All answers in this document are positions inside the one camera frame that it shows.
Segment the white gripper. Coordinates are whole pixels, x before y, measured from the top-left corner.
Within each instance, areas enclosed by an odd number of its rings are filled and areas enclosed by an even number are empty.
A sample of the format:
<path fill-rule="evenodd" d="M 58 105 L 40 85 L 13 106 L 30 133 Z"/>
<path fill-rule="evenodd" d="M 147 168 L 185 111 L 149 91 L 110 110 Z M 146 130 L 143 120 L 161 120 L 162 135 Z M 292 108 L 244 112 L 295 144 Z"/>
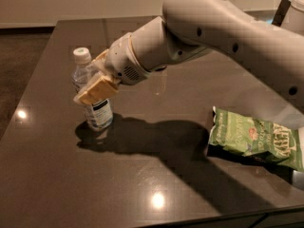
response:
<path fill-rule="evenodd" d="M 133 86 L 150 76 L 135 56 L 131 35 L 128 32 L 92 60 L 96 67 L 104 66 L 114 77 L 96 73 L 74 97 L 76 104 L 96 104 L 116 95 L 120 81 L 123 85 Z"/>

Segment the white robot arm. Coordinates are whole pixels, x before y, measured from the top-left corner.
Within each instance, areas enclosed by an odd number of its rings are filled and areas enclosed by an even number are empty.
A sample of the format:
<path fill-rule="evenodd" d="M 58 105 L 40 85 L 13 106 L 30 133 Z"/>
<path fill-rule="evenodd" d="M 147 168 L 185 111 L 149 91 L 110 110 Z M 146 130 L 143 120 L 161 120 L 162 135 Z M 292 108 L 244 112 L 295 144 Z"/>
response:
<path fill-rule="evenodd" d="M 304 108 L 304 36 L 259 21 L 228 0 L 164 0 L 162 16 L 116 40 L 93 61 L 99 68 L 74 102 L 92 105 L 151 72 L 216 50 L 298 110 Z"/>

